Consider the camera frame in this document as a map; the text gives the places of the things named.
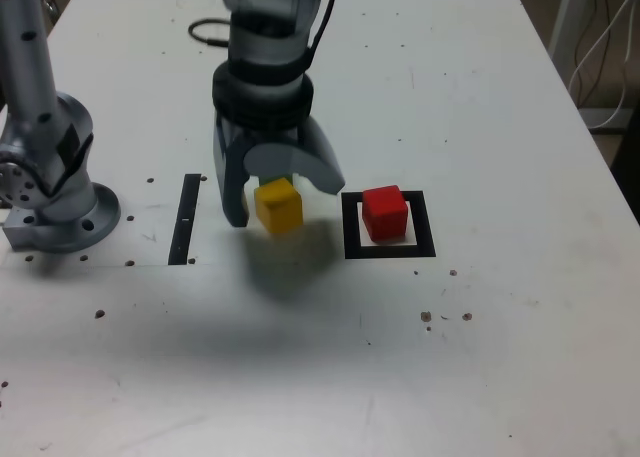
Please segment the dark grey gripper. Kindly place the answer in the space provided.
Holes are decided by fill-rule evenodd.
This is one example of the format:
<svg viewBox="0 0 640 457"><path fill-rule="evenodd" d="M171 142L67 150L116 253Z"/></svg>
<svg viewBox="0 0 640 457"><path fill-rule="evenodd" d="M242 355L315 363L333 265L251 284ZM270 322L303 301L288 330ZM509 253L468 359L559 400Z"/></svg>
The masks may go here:
<svg viewBox="0 0 640 457"><path fill-rule="evenodd" d="M235 228L248 224L244 186L250 175L272 179L299 174L331 195L345 186L333 148L314 119L298 128L267 132L241 127L216 111L213 156L223 212Z"/></svg>

